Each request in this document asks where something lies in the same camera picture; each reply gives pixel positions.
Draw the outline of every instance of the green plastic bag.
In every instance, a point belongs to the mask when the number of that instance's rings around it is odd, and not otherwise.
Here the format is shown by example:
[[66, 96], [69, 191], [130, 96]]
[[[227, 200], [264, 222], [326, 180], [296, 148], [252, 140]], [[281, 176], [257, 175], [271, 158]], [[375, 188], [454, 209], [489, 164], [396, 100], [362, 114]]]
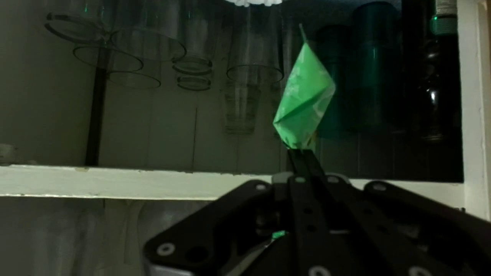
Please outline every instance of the green plastic bag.
[[288, 78], [273, 125], [293, 149], [315, 149], [315, 132], [336, 90], [331, 76], [309, 47], [303, 46]]

